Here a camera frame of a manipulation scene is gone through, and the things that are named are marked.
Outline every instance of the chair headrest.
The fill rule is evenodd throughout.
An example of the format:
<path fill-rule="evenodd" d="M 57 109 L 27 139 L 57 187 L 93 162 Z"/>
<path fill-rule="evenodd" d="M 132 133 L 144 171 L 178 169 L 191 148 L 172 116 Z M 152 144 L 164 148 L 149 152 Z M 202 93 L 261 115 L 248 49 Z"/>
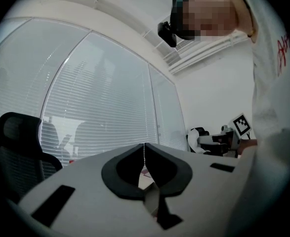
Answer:
<path fill-rule="evenodd" d="M 41 119 L 25 114 L 6 113 L 0 117 L 0 139 L 15 143 L 37 143 Z"/>

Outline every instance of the neck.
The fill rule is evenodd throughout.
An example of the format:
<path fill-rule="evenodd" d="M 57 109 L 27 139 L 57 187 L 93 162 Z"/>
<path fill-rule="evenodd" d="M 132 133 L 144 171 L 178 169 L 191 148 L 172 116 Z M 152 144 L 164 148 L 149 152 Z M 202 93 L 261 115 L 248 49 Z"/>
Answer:
<path fill-rule="evenodd" d="M 254 28 L 254 22 L 251 19 L 250 10 L 247 8 L 244 0 L 231 0 L 235 6 L 236 15 L 238 19 L 237 30 L 244 32 L 247 35 L 251 35 Z"/>

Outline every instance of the person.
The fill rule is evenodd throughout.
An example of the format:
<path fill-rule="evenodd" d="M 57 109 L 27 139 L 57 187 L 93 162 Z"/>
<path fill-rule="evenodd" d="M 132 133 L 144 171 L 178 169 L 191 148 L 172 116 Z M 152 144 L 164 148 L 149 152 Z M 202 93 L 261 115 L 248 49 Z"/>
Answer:
<path fill-rule="evenodd" d="M 241 140 L 237 152 L 242 154 L 245 148 L 289 128 L 290 106 L 284 106 L 290 105 L 290 89 L 282 89 L 282 93 L 279 88 L 290 87 L 290 35 L 269 2 L 172 0 L 172 4 L 170 26 L 178 36 L 203 39 L 239 30 L 252 42 L 252 126 L 256 140 Z"/>

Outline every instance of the white t-shirt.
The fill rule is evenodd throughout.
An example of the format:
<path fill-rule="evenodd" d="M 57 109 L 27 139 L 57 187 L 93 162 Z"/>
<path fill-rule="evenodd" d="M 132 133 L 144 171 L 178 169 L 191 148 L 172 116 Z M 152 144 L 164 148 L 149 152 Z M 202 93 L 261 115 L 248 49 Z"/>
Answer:
<path fill-rule="evenodd" d="M 290 36 L 267 0 L 246 0 L 258 23 L 252 45 L 252 126 L 262 140 L 290 128 Z"/>

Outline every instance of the person's arm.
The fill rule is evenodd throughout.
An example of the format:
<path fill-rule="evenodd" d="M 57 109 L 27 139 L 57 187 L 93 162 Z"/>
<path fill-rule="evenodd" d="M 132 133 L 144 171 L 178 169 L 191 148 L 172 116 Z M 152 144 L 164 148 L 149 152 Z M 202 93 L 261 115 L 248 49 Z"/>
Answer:
<path fill-rule="evenodd" d="M 257 145 L 258 145 L 257 140 L 240 140 L 240 144 L 239 144 L 239 147 L 237 149 L 237 153 L 239 155 L 241 155 L 245 148 L 257 146 Z"/>

